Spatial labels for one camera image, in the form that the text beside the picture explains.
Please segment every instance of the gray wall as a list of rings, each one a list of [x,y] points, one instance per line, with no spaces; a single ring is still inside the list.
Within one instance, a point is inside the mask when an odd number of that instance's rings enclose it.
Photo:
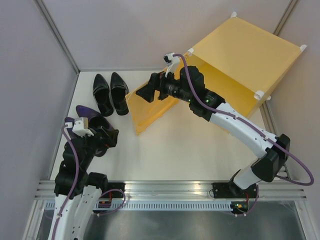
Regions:
[[[291,137],[291,151],[313,172],[315,183],[306,187],[320,226],[320,1],[300,1],[280,34],[294,44],[307,44],[291,70],[272,94],[271,111],[280,133]],[[309,181],[305,171],[289,160],[293,177]]]
[[[273,32],[290,0],[44,0],[79,68],[159,69],[233,11]]]
[[[19,240],[76,74],[33,0],[0,4],[0,239]]]

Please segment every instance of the shoe pair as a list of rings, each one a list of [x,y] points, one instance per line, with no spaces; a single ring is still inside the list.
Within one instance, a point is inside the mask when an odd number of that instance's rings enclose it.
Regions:
[[[123,116],[129,113],[125,96],[129,89],[125,81],[118,73],[113,72],[111,75],[111,97],[113,105],[118,115]],[[101,114],[105,117],[113,114],[114,109],[109,98],[110,88],[107,81],[101,74],[97,74],[93,82],[93,97],[98,105]]]

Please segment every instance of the yellow box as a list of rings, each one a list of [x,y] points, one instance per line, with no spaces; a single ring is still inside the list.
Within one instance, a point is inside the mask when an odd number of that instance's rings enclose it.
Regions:
[[[229,18],[193,50],[192,56],[184,55],[187,64],[196,66],[204,75],[207,89],[225,98],[245,117],[270,96],[301,53],[299,46],[237,17]],[[180,61],[175,76],[182,67]],[[261,97],[256,99],[258,91]],[[126,96],[137,135],[178,102],[173,97],[157,100],[158,95],[156,91],[152,103],[135,91]]]

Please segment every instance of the white table surface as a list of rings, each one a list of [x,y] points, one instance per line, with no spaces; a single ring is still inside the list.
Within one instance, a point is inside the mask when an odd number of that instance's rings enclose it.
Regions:
[[[154,71],[118,71],[133,91],[145,83]],[[81,72],[77,81],[69,117],[76,118],[76,106],[84,105],[96,111],[93,82],[101,74],[108,83],[112,71]],[[211,181],[228,180],[256,156],[238,139],[220,127],[194,115],[188,105],[179,102],[136,136],[130,113],[119,116],[116,111],[107,117],[119,129],[118,143],[103,157],[95,157],[88,173],[106,174],[112,181]],[[250,120],[264,128],[260,111]],[[66,139],[62,137],[51,179],[54,180]]]

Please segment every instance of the yellow lid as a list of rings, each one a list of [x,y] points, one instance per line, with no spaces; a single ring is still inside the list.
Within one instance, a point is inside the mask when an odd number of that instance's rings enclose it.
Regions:
[[[198,42],[193,54],[250,89],[267,92],[301,53],[299,46],[232,17]]]

